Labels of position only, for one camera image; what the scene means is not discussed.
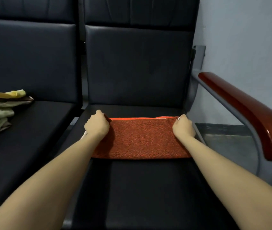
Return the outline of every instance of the right hand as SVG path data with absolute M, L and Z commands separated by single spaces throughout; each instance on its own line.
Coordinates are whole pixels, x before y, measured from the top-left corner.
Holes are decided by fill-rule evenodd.
M 97 110 L 96 114 L 88 119 L 84 127 L 88 135 L 97 137 L 99 140 L 102 140 L 109 131 L 109 123 L 100 110 Z
M 174 135 L 181 141 L 186 137 L 195 137 L 195 130 L 192 127 L 192 121 L 186 115 L 181 115 L 172 126 Z

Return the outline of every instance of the yellow cloth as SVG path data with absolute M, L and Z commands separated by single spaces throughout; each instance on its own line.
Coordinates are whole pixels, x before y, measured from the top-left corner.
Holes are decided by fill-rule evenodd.
M 24 97 L 26 95 L 26 92 L 21 89 L 21 90 L 17 90 L 17 91 L 10 91 L 10 92 L 6 92 L 6 93 L 0 93 L 0 98 L 20 98 L 20 97 Z

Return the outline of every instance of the brown cloth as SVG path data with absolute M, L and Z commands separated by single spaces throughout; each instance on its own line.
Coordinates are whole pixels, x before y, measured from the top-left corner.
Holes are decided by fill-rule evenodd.
M 189 158 L 191 155 L 172 131 L 177 118 L 111 118 L 109 132 L 92 157 L 129 160 Z

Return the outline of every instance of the white wall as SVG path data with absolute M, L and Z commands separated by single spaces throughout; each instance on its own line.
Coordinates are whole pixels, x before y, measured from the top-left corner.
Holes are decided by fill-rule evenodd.
M 194 45 L 210 71 L 272 109 L 272 0 L 201 0 Z M 199 86 L 191 119 L 240 124 Z

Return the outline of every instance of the forearm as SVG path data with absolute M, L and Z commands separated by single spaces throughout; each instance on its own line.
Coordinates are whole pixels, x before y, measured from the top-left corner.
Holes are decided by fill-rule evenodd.
M 270 185 L 192 137 L 181 142 L 241 230 L 272 229 Z
M 0 229 L 60 229 L 99 142 L 87 135 L 24 182 L 0 207 Z

